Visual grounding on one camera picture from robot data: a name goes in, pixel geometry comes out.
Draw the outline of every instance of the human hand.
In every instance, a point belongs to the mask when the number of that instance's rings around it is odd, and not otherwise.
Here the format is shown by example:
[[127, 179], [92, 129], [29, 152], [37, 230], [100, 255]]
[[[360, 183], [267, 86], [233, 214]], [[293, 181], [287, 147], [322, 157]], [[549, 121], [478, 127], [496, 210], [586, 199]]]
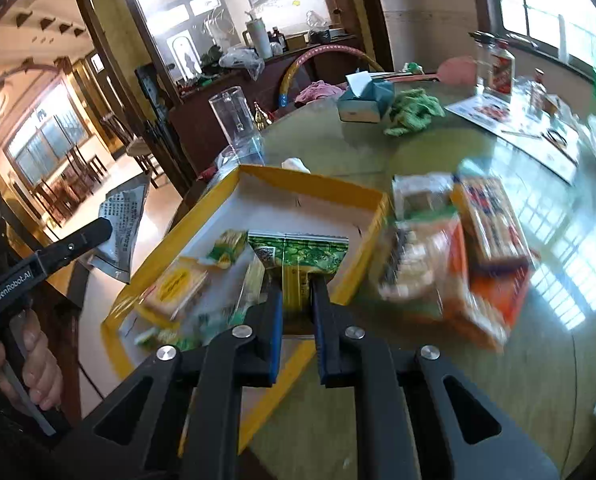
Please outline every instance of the human hand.
[[[47, 336], [40, 330], [38, 316], [33, 310], [27, 310], [22, 337], [28, 352], [22, 368], [23, 382], [29, 388], [31, 401], [41, 410], [49, 410], [60, 404], [62, 372], [54, 354], [47, 348]], [[0, 389], [14, 407], [24, 411], [18, 394], [2, 370], [5, 360], [5, 347], [0, 342]]]

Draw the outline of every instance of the yellow label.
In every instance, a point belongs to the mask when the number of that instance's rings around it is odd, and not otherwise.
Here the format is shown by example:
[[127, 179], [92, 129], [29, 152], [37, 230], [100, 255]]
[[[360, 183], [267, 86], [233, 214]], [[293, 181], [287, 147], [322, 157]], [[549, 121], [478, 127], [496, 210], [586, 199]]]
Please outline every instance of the yellow label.
[[190, 272], [188, 269], [174, 270], [163, 280], [156, 298], [162, 303], [175, 300], [181, 292], [187, 290], [189, 280]]

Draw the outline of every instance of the qr code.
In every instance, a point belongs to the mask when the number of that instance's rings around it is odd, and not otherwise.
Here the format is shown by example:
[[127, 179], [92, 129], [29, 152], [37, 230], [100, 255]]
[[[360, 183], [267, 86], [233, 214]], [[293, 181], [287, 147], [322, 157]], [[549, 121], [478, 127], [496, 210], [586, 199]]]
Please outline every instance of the qr code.
[[275, 247], [258, 247], [256, 254], [265, 267], [273, 267], [276, 257]]

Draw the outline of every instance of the gray packet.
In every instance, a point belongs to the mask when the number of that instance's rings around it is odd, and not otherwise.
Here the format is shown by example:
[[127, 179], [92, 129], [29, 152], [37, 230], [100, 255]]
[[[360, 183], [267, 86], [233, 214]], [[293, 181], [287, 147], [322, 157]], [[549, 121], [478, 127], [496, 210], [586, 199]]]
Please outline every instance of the gray packet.
[[132, 255], [149, 184], [148, 174], [138, 174], [109, 191], [98, 209], [98, 216], [111, 222], [112, 233], [109, 240], [93, 250], [89, 264], [119, 282], [129, 283]]

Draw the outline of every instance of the round table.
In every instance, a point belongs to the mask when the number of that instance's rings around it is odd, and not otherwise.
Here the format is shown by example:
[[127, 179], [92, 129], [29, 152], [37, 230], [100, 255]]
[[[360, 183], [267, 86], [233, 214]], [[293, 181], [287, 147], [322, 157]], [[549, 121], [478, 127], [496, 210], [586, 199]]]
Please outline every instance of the round table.
[[[416, 83], [448, 105], [473, 89]], [[396, 91], [408, 88], [396, 85]], [[383, 124], [342, 123], [335, 101], [296, 110], [264, 130], [267, 164], [296, 156], [312, 173], [390, 191], [394, 174], [478, 168], [499, 176], [541, 264], [502, 354], [442, 326], [394, 321], [368, 307], [364, 282], [349, 306], [358, 322], [402, 348], [433, 344], [549, 455], [563, 477], [596, 440], [596, 160], [581, 146], [569, 186], [538, 162], [451, 113], [419, 134]], [[279, 480], [355, 479], [350, 388], [320, 386], [315, 360], [250, 444]]]

